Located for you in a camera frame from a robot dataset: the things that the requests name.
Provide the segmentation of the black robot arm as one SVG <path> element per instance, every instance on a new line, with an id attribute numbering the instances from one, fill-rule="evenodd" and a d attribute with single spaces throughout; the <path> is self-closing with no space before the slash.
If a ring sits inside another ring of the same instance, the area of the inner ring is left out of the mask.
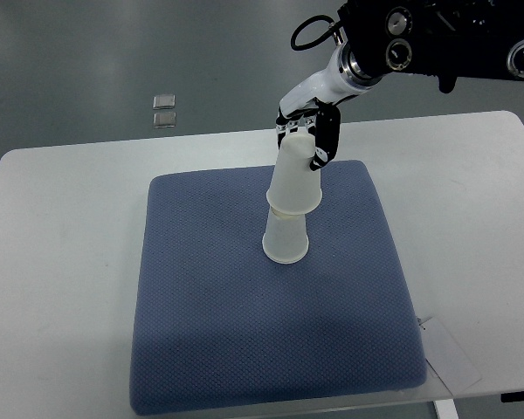
<path id="1" fill-rule="evenodd" d="M 276 118 L 278 141 L 305 123 L 313 171 L 336 156 L 338 106 L 387 74 L 435 77 L 441 93 L 459 78 L 524 81 L 524 1 L 347 1 L 338 16 L 310 17 L 293 32 L 295 51 L 329 38 L 335 48 L 325 69 L 281 99 Z"/>

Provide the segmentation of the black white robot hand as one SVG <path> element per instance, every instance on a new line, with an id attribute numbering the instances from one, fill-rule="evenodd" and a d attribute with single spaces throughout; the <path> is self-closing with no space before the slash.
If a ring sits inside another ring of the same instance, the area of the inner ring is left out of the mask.
<path id="1" fill-rule="evenodd" d="M 302 113 L 318 107 L 316 112 L 306 113 L 304 121 L 315 140 L 309 168 L 322 169 L 336 157 L 339 146 L 341 112 L 336 105 L 366 93 L 375 85 L 376 79 L 362 71 L 350 46 L 337 45 L 324 70 L 299 83 L 281 99 L 275 121 L 278 148 L 287 132 L 298 131 Z"/>

